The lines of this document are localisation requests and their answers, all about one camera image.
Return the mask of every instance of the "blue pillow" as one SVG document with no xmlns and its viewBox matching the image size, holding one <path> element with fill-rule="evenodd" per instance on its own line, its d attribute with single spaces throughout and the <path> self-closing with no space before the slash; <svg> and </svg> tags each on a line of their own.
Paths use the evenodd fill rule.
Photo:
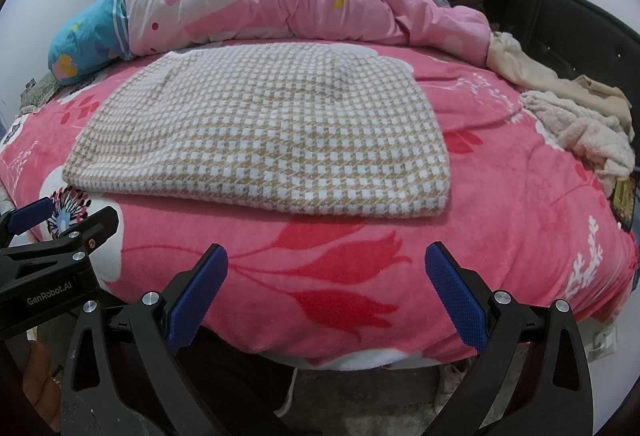
<svg viewBox="0 0 640 436">
<path fill-rule="evenodd" d="M 49 69 L 61 84 L 75 84 L 116 58 L 133 57 L 124 0 L 98 0 L 56 34 Z"/>
</svg>

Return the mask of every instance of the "pink bedsheet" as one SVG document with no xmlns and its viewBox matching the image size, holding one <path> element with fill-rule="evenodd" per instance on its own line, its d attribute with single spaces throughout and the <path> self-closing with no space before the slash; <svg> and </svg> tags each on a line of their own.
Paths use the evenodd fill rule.
<svg viewBox="0 0 640 436">
<path fill-rule="evenodd" d="M 357 369 L 471 355 L 425 274 L 433 241 L 520 302 L 564 298 L 580 318 L 616 313 L 630 291 L 635 243 L 618 228 L 594 175 L 522 111 L 514 90 L 491 72 L 424 48 L 335 47 L 368 48 L 414 72 L 450 153 L 443 215 L 331 220 L 68 187 L 62 165 L 79 131 L 155 58 L 116 64 L 18 119 L 0 145 L 0 178 L 18 206 L 53 197 L 56 215 L 37 233 L 46 239 L 114 206 L 118 233 L 92 260 L 105 288 L 125 300 L 162 289 L 212 242 L 222 244 L 230 271 L 206 325 L 242 350 L 300 366 Z"/>
</svg>

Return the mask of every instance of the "folded checkered cloth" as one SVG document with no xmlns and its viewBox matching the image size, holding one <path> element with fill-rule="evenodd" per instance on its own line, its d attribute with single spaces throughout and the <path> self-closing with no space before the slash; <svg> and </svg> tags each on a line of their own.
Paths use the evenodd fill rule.
<svg viewBox="0 0 640 436">
<path fill-rule="evenodd" d="M 303 214 L 429 216 L 449 193 L 442 133 L 406 67 L 302 43 L 165 55 L 100 106 L 63 176 Z"/>
</svg>

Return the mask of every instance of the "pillow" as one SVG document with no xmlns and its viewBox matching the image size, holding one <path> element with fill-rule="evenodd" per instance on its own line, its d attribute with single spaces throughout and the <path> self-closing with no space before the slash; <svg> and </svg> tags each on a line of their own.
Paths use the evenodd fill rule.
<svg viewBox="0 0 640 436">
<path fill-rule="evenodd" d="M 98 0 L 70 19 L 49 46 L 49 69 L 65 86 L 114 59 L 130 60 L 124 0 Z"/>
<path fill-rule="evenodd" d="M 61 87 L 53 74 L 47 73 L 36 84 L 25 89 L 20 94 L 20 111 L 18 114 L 37 111 L 49 102 Z"/>
</svg>

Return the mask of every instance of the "tufted headboard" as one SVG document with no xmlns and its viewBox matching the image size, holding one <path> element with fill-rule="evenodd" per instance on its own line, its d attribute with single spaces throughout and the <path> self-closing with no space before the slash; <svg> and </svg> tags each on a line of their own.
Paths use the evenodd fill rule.
<svg viewBox="0 0 640 436">
<path fill-rule="evenodd" d="M 586 0 L 491 0 L 487 13 L 561 78 L 587 75 L 623 90 L 634 106 L 640 161 L 640 35 Z"/>
</svg>

